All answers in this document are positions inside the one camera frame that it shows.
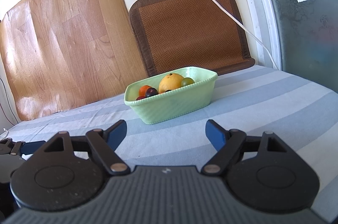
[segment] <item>wood grain board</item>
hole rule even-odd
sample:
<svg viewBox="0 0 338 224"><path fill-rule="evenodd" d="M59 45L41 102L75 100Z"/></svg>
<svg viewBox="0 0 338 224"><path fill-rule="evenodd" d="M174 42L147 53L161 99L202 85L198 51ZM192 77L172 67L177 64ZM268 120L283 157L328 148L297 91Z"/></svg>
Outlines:
<svg viewBox="0 0 338 224"><path fill-rule="evenodd" d="M21 120L117 95L146 77L124 0L21 0L0 38Z"/></svg>

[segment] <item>purple grape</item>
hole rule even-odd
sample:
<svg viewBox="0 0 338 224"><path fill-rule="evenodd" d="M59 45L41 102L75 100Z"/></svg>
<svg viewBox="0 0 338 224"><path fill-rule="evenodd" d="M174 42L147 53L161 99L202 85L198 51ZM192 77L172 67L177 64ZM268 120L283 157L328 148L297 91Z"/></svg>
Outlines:
<svg viewBox="0 0 338 224"><path fill-rule="evenodd" d="M158 95L158 91L155 88L149 88L146 91L146 97L151 97L151 96L155 96Z"/></svg>

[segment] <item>electrical cord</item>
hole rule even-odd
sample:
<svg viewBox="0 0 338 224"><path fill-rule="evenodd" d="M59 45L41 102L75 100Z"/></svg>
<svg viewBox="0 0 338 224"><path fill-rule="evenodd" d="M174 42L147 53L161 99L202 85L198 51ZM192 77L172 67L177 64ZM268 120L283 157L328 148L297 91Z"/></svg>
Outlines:
<svg viewBox="0 0 338 224"><path fill-rule="evenodd" d="M0 136L2 136L4 133L5 133L6 135L3 136L3 137L0 139L0 141L2 141L3 139L6 139L7 136L8 136L8 134L9 134L9 131L8 131L8 130L6 130L5 128L4 128L3 130L4 130L4 132L3 132L3 133L0 133Z"/></svg>
<svg viewBox="0 0 338 224"><path fill-rule="evenodd" d="M1 109L2 109L2 112L3 112L4 116L5 116L6 119L8 120L8 122L10 122L10 123L14 126L14 124L7 118L7 116L6 116L6 114L5 114L5 111L4 111L3 108L2 108L1 103L0 103L0 107L1 107Z"/></svg>
<svg viewBox="0 0 338 224"><path fill-rule="evenodd" d="M276 62L274 61L270 51L268 50L268 48L253 34L251 33L248 29L246 29L246 27L244 25L242 25L234 16L232 16L227 10L225 10L216 0L212 0L225 14L227 14L231 19L234 20L234 22L236 24L238 24L242 29L244 29L244 31L246 31L251 37L253 37L257 43L259 43L265 50L266 52L268 53L270 59L271 59L271 62L273 63L273 67L275 69L278 69L277 65L276 65Z"/></svg>
<svg viewBox="0 0 338 224"><path fill-rule="evenodd" d="M0 78L0 80L1 80L1 82L2 82L2 84L3 84L3 88L4 88L4 90L5 90L5 94L6 94L6 98L7 98L7 102L8 102L8 106L10 107L10 110L11 110L11 112L12 112L12 114L13 114L13 116L14 116L14 118L15 118L15 121L19 124L19 122L18 122L18 120L16 119L16 117L15 117L15 114L13 113L13 111L12 111L12 108L11 108L11 105L10 105L10 101L9 101L9 99L8 99L8 95L7 95L7 91L6 91L6 87L5 87L5 83L3 82L3 80Z"/></svg>

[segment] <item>woven mat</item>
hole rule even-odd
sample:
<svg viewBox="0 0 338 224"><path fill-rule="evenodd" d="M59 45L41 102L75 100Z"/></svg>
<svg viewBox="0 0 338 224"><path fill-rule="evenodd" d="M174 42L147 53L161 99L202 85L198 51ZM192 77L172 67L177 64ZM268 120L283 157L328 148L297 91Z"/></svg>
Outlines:
<svg viewBox="0 0 338 224"><path fill-rule="evenodd" d="M217 0L242 22L235 0ZM197 66L219 75L255 60L244 30L211 0L138 0L129 12L149 76Z"/></svg>

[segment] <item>green plastic bowl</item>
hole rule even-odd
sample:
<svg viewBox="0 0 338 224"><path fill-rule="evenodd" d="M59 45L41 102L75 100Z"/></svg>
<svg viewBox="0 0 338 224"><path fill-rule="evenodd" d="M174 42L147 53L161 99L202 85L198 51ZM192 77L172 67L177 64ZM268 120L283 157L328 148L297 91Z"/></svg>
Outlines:
<svg viewBox="0 0 338 224"><path fill-rule="evenodd" d="M158 90L160 81L170 73L190 77L195 83L136 101L142 86L149 85ZM176 69L130 84L124 94L124 103L130 106L145 124L160 123L209 105L216 79L217 73L208 69Z"/></svg>

